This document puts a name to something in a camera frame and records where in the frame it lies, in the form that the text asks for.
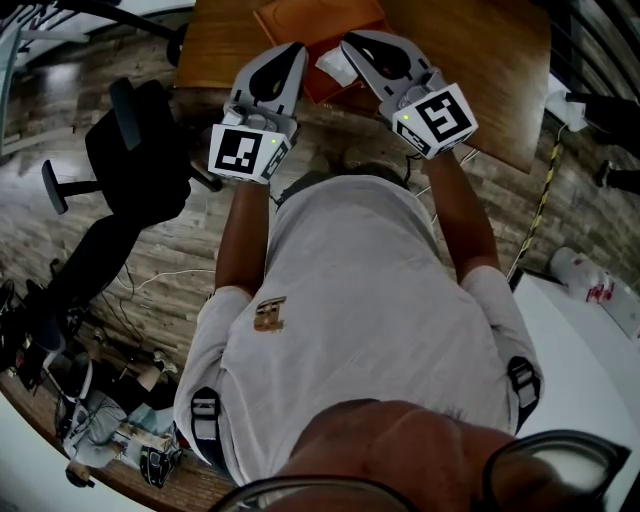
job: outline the laminate floor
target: laminate floor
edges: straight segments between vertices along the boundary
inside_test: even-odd
[[[171,26],[187,18],[188,13],[159,17]],[[3,278],[13,278],[19,291],[24,291],[24,281],[29,278],[46,284],[50,279],[49,262],[53,258],[65,261],[89,226],[110,213],[102,195],[94,193],[70,198],[69,211],[56,215],[42,183],[42,162],[52,161],[60,182],[91,179],[83,138],[110,108],[109,84],[126,76],[134,85],[157,79],[170,88],[175,70],[166,62],[164,52],[164,41],[158,38],[127,27],[111,28],[94,36],[89,44],[68,44],[41,57],[16,76],[11,91],[10,133],[26,136],[69,124],[76,127],[75,135],[67,140],[23,150],[6,158],[0,167],[0,272]],[[178,120],[206,126],[227,95],[227,91],[218,90],[175,90],[171,105]],[[407,148],[378,121],[306,101],[301,102],[299,120],[299,143],[273,181],[276,197],[304,173],[306,163],[318,152],[338,158],[352,148],[351,153],[358,158],[386,163],[402,175],[406,172]],[[489,213],[505,272],[534,215],[558,128],[554,120],[545,118],[537,159],[528,175],[484,155],[465,164]],[[204,133],[202,147],[194,148],[194,156],[203,165],[207,151]],[[457,154],[462,157],[466,151],[468,148],[459,148]],[[569,245],[638,287],[640,201],[631,194],[595,188],[591,175],[605,157],[613,157],[624,167],[640,167],[622,152],[595,146],[589,133],[563,133],[556,178],[525,266],[543,270],[558,247]],[[428,180],[415,170],[410,184],[417,193],[428,186]],[[182,214],[140,235],[127,263],[135,286],[161,272],[212,271],[232,194],[232,183],[214,194],[192,182],[192,194]],[[424,193],[420,199],[433,213],[430,194]],[[436,232],[442,245],[441,233],[438,229]],[[213,274],[162,276],[133,296],[125,270],[119,277],[124,284],[114,281],[104,298],[98,296],[91,304],[114,345],[135,347],[135,329],[145,351],[160,347],[182,367],[198,311],[213,290]],[[119,307],[120,300],[127,318]],[[81,339],[93,337],[96,330],[101,332],[85,324]],[[116,347],[110,356],[121,359]]]

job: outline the white cable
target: white cable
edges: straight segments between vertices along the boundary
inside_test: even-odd
[[[418,192],[416,194],[416,197],[420,197],[422,194],[424,194],[425,192],[429,192],[429,190],[431,190],[431,185],[429,185],[427,188],[421,190],[420,192]]]
[[[469,151],[466,156],[462,160],[460,160],[460,166],[462,167],[467,162],[473,160],[478,155],[478,153],[480,153],[480,151],[478,151],[477,149],[472,149],[471,151]]]
[[[133,288],[131,288],[130,286],[127,286],[122,281],[120,281],[120,277],[116,276],[116,279],[118,280],[118,282],[120,283],[121,286],[123,286],[124,288],[126,288],[129,291],[134,291],[135,292],[135,291],[139,290],[140,288],[142,288],[143,286],[149,284],[151,281],[155,281],[156,279],[158,279],[161,276],[175,276],[175,275],[178,275],[178,274],[186,274],[188,272],[209,272],[211,274],[215,274],[216,273],[215,270],[206,270],[206,269],[202,269],[202,268],[193,268],[193,269],[189,269],[189,270],[178,270],[177,272],[160,272],[158,275],[153,276],[151,279],[147,279],[140,286],[134,286]]]

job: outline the eyeglasses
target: eyeglasses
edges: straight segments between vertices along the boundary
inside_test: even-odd
[[[483,511],[573,509],[602,499],[631,452],[600,437],[553,430],[502,447],[483,471]],[[236,489],[210,512],[366,510],[420,512],[378,482],[350,477],[291,476]]]

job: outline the white table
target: white table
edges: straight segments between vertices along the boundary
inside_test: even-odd
[[[607,493],[617,512],[640,471],[640,352],[606,311],[524,275],[515,294],[545,376],[519,436],[552,429],[596,434],[632,453]]]

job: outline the eyeglass frame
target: eyeglass frame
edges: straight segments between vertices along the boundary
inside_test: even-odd
[[[593,499],[600,499],[611,485],[611,482],[624,467],[631,451],[624,446],[620,446],[611,441],[607,441],[596,435],[587,434],[577,430],[549,430],[539,434],[533,434],[522,439],[515,439],[511,443],[496,450],[487,460],[482,470],[482,487],[483,487],[483,505],[489,510],[500,511],[501,507],[493,493],[491,486],[491,476],[496,460],[501,455],[509,452],[515,452],[539,446],[543,443],[553,444],[579,444],[588,447],[591,450],[598,451],[607,459],[607,476],[596,489],[591,491],[589,495]],[[321,486],[344,486],[351,488],[360,488],[363,490],[372,490],[378,493],[384,493],[388,497],[398,502],[398,505],[404,507],[406,512],[421,512],[406,496],[392,489],[391,487],[367,480],[365,478],[356,478],[348,476],[326,476],[326,475],[303,475],[303,476],[276,476],[256,480],[250,484],[234,489],[224,496],[218,503],[209,509],[209,512],[223,512],[233,502],[246,500],[250,496],[257,496],[269,491],[285,490],[296,487],[321,487]]]

